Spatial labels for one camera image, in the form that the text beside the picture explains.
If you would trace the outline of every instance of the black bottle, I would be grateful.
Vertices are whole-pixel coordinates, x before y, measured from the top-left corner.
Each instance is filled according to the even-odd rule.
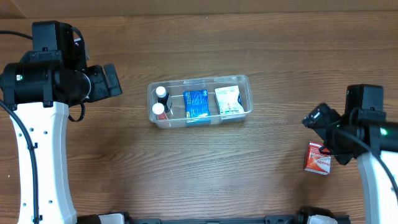
[[[166,88],[159,86],[156,88],[157,102],[164,105],[164,111],[169,112],[172,108],[172,98]]]

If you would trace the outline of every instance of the plastic bin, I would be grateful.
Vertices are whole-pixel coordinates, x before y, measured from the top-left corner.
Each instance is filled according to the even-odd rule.
[[[218,109],[215,97],[215,89],[227,86],[238,86],[241,96],[243,113],[223,114]],[[172,97],[172,107],[167,112],[168,119],[157,119],[152,112],[152,106],[157,103],[156,88],[163,86]],[[195,118],[197,122],[191,123],[192,118],[186,118],[185,101],[183,93],[192,90],[207,90],[208,106],[210,115]],[[181,128],[186,126],[196,126],[203,124],[220,124],[228,122],[242,121],[253,110],[253,100],[250,89],[249,79],[245,75],[231,75],[225,77],[196,78],[190,80],[174,80],[165,82],[154,82],[148,85],[148,115],[149,120],[160,128]]]

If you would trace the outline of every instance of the white bottle cap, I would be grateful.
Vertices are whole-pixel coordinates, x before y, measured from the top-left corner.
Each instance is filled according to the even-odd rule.
[[[166,88],[164,88],[162,86],[159,86],[159,87],[156,88],[156,95],[158,97],[163,98],[163,97],[166,96],[166,94],[167,94]]]
[[[164,105],[162,103],[155,103],[152,107],[152,111],[156,115],[161,115],[164,113]]]

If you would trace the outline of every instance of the wall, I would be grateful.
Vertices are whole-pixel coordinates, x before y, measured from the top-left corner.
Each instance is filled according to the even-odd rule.
[[[390,11],[397,0],[0,0],[0,17]]]

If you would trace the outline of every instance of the small bottle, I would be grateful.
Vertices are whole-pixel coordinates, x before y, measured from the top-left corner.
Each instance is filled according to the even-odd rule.
[[[168,119],[162,103],[155,103],[152,107],[152,112],[156,114],[157,119]]]
[[[159,86],[156,88],[157,102],[164,105],[165,112],[169,112],[172,108],[172,98],[166,91],[166,88]]]

